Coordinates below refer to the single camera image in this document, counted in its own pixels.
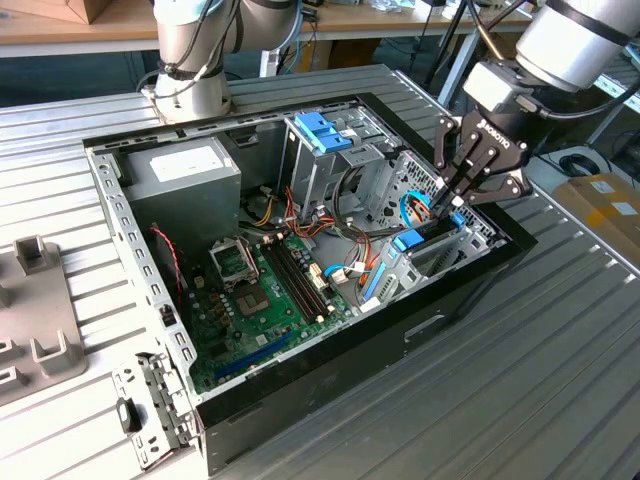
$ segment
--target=aluminum work table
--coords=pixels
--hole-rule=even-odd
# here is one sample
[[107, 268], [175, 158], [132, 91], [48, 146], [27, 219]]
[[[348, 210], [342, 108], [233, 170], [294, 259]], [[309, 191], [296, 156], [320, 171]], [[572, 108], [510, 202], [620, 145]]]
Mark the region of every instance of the aluminum work table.
[[[442, 110], [369, 66], [232, 83], [240, 110], [371, 91], [428, 140]], [[111, 369], [157, 348], [80, 139], [158, 125], [141, 95], [0, 110], [0, 249], [63, 251], [89, 367], [0, 408], [0, 476], [141, 478]], [[473, 313], [218, 478], [631, 480], [640, 470], [638, 279], [542, 192], [505, 205], [538, 245]], [[188, 449], [147, 474], [203, 478]]]

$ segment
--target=grey plastic holder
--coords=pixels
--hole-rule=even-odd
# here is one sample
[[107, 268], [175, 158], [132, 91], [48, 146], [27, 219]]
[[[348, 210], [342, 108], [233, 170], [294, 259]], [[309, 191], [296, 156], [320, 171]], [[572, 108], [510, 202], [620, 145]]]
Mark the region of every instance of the grey plastic holder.
[[16, 240], [0, 255], [0, 406], [86, 366], [58, 246]]

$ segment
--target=ram slot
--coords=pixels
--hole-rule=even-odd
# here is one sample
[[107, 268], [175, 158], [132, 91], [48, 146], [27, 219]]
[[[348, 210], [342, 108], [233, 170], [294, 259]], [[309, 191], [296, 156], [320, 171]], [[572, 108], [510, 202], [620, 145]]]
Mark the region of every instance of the ram slot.
[[291, 296], [292, 300], [302, 313], [304, 319], [309, 322], [315, 319], [315, 315], [313, 313], [313, 308], [311, 305], [307, 303], [305, 300], [304, 293], [302, 290], [295, 284], [292, 278], [287, 274], [286, 270], [283, 268], [280, 259], [276, 255], [271, 248], [267, 248], [264, 252], [264, 257], [267, 259], [271, 268], [278, 276], [278, 280], [284, 285], [287, 293]]
[[294, 276], [299, 285], [304, 289], [307, 299], [316, 309], [316, 315], [328, 315], [329, 311], [327, 310], [327, 306], [324, 304], [324, 300], [320, 297], [311, 281], [300, 270], [300, 268], [298, 268], [298, 265], [293, 258], [291, 258], [291, 252], [289, 249], [285, 247], [284, 244], [280, 243], [276, 246], [276, 251], [280, 255], [285, 268], [289, 270], [291, 275]]

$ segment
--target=motherboard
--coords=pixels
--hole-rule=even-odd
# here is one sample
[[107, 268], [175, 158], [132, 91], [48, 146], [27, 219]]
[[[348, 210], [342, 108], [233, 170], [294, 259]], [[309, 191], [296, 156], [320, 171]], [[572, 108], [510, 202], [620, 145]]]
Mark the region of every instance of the motherboard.
[[[327, 286], [320, 291], [313, 286], [313, 259], [299, 238], [287, 237], [277, 246], [245, 248], [257, 269], [253, 283], [243, 280], [231, 287], [223, 280], [222, 276], [226, 279], [246, 266], [239, 254], [228, 252], [230, 249], [217, 257], [219, 264], [203, 258], [187, 280], [183, 321], [198, 352], [191, 375], [199, 393], [334, 329], [352, 316], [349, 305], [335, 290]], [[285, 270], [285, 275], [283, 269], [293, 265], [297, 272]], [[314, 288], [322, 305], [305, 302], [300, 290], [308, 288]]]

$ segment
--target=robotiq logo text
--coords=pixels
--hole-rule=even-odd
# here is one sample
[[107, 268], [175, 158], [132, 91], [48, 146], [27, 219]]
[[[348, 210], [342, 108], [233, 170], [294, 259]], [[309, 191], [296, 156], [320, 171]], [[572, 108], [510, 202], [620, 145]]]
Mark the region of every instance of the robotiq logo text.
[[483, 130], [486, 130], [489, 135], [491, 135], [493, 138], [495, 138], [498, 142], [500, 142], [500, 144], [506, 148], [509, 149], [509, 147], [511, 146], [511, 142], [509, 142], [509, 140], [507, 140], [506, 138], [504, 138], [500, 132], [498, 132], [495, 128], [493, 128], [491, 125], [489, 125], [487, 123], [487, 121], [483, 118], [482, 120], [480, 120], [480, 123], [478, 123], [477, 125], [478, 128], [482, 128]]

